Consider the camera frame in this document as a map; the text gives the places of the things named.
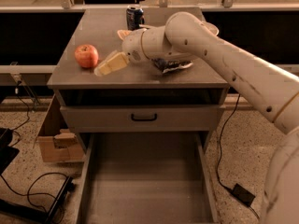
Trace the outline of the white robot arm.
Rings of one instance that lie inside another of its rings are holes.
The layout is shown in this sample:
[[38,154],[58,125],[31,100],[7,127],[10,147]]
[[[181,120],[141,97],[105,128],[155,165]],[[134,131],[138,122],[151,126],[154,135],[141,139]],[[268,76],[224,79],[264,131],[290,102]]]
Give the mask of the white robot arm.
[[265,179],[260,224],[299,224],[299,78],[217,33],[213,24],[178,12],[164,26],[119,30],[118,36],[133,63],[202,59],[285,133]]

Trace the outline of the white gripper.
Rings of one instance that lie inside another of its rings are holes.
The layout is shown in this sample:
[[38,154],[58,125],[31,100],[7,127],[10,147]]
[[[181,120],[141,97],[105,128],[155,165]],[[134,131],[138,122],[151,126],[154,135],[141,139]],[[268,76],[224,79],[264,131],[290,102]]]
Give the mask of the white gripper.
[[122,40],[122,51],[112,51],[102,62],[94,68],[94,74],[98,77],[108,75],[121,70],[129,63],[144,63],[148,58],[142,48],[142,36],[145,29],[118,30],[117,34]]

